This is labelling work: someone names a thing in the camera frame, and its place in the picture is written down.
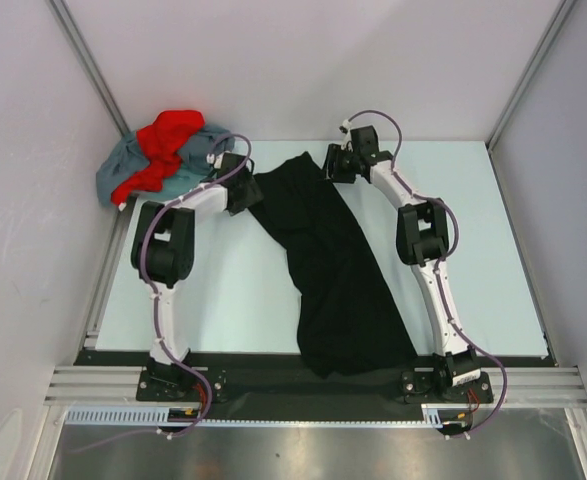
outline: black cloth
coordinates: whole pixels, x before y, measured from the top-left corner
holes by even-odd
[[[362,229],[311,156],[305,152],[255,180],[264,200],[251,213],[286,249],[291,279],[302,294],[297,342],[308,367],[325,377],[414,359]]]

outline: red cloth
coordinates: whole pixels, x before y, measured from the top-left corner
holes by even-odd
[[[196,110],[167,110],[153,124],[138,130],[137,141],[150,164],[117,187],[111,202],[125,203],[134,190],[162,190],[162,180],[174,175],[182,164],[178,149],[203,126],[204,117]]]

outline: black base strip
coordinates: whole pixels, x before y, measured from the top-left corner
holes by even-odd
[[[278,422],[422,420],[419,405],[403,401],[397,371],[332,374],[302,369],[230,369],[209,418]]]
[[[191,352],[193,365],[203,365],[213,368],[248,368],[256,370],[289,370],[305,369],[302,357],[296,354],[278,353],[217,353]],[[113,351],[113,350],[80,350],[74,363],[76,366],[100,367],[143,367],[146,365],[149,352],[147,351]],[[545,368],[555,367],[551,356],[544,358],[518,356],[498,357],[507,368]],[[483,368],[495,367],[488,358],[478,356],[478,363]],[[433,357],[421,355],[407,368],[433,367]]]

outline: metal floor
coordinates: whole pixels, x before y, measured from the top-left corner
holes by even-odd
[[[50,480],[584,479],[563,409],[502,411],[470,441],[434,430],[198,427],[170,442],[65,426]]]

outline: light blue table surface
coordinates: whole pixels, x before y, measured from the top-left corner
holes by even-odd
[[[239,145],[237,151],[243,152]],[[256,172],[308,151],[324,162],[328,142],[254,142]],[[382,142],[393,150],[394,142]],[[546,356],[538,321],[488,154],[482,142],[405,142],[398,168],[422,193],[455,212],[460,245],[449,259],[461,321],[476,343],[498,355]],[[419,287],[395,251],[397,213],[365,180],[337,189],[358,219],[393,293],[415,348],[432,353],[431,326]],[[108,295],[96,348],[148,350],[151,301],[130,265],[138,199]],[[248,212],[198,224],[195,265],[177,294],[178,328],[194,351],[299,353],[300,296],[284,250]]]

